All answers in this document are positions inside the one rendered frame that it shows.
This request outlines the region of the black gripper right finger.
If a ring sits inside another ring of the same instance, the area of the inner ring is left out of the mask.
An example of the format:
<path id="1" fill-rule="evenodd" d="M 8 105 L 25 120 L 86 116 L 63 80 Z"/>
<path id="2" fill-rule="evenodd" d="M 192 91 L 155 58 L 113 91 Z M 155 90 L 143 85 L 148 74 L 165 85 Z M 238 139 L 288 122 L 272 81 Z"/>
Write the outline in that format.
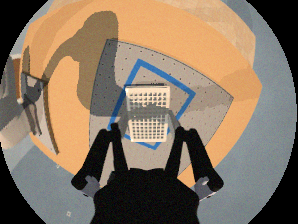
<path id="1" fill-rule="evenodd" d="M 168 202 L 173 196 L 181 162 L 183 142 L 187 144 L 195 180 L 194 189 L 199 196 L 199 201 L 211 197 L 224 185 L 222 178 L 212 166 L 197 130 L 194 128 L 185 130 L 180 127 L 178 122 L 172 110 L 169 110 L 168 126 L 174 141 L 162 178 L 156 189 L 155 198 L 160 203 Z"/>

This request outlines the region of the blue tape outline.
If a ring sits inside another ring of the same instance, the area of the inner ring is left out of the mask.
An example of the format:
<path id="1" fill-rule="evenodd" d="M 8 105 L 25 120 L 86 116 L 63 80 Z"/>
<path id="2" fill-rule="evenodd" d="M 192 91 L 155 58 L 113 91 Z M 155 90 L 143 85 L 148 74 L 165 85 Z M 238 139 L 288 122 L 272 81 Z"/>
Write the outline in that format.
<path id="1" fill-rule="evenodd" d="M 185 101 L 185 103 L 183 104 L 182 108 L 180 109 L 180 111 L 177 113 L 177 115 L 175 116 L 177 120 L 180 119 L 180 117 L 182 116 L 182 114 L 184 113 L 184 111 L 186 110 L 186 108 L 188 107 L 188 105 L 190 104 L 190 102 L 192 101 L 192 99 L 194 98 L 195 96 L 195 92 L 193 90 L 191 90 L 190 88 L 188 88 L 186 85 L 184 85 L 183 83 L 181 83 L 180 81 L 178 81 L 177 79 L 173 78 L 172 76 L 170 76 L 169 74 L 165 73 L 164 71 L 158 69 L 157 67 L 141 60 L 138 58 L 138 60 L 136 61 L 123 89 L 122 89 L 122 92 L 118 98 L 118 101 L 116 103 L 116 106 L 114 108 L 114 111 L 112 113 L 112 116 L 111 116 L 111 119 L 109 121 L 109 124 L 108 124 L 108 127 L 107 129 L 108 130 L 111 130 L 111 127 L 110 127 L 110 124 L 115 122 L 115 119 L 117 117 L 117 114 L 120 110 L 120 107 L 123 103 L 123 100 L 126 96 L 126 86 L 131 86 L 140 66 L 152 71 L 153 73 L 161 76 L 162 78 L 166 79 L 167 81 L 171 82 L 172 84 L 176 85 L 177 87 L 179 87 L 180 89 L 182 89 L 183 91 L 185 91 L 186 93 L 189 94 L 189 97 L 187 98 L 187 100 Z M 161 142 L 156 142 L 156 144 L 154 146 L 150 145 L 150 144 L 147 144 L 145 142 L 136 142 L 138 144 L 141 144 L 143 146 L 146 146 L 148 148 L 151 148 L 153 150 L 156 150 L 156 148 L 161 144 Z"/>

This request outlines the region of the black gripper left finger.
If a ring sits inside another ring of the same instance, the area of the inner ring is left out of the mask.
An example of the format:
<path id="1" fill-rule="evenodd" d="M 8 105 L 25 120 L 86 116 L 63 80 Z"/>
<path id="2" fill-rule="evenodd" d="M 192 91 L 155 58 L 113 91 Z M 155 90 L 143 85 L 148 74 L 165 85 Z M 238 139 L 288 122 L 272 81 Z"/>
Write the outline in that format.
<path id="1" fill-rule="evenodd" d="M 71 184 L 86 197 L 93 199 L 95 193 L 100 189 L 99 181 L 109 144 L 112 142 L 113 164 L 118 194 L 125 202 L 132 202 L 136 199 L 136 192 L 131 180 L 121 142 L 124 138 L 128 124 L 128 111 L 125 110 L 117 123 L 110 124 L 110 131 L 101 129 L 98 132 L 82 168 L 71 180 Z"/>

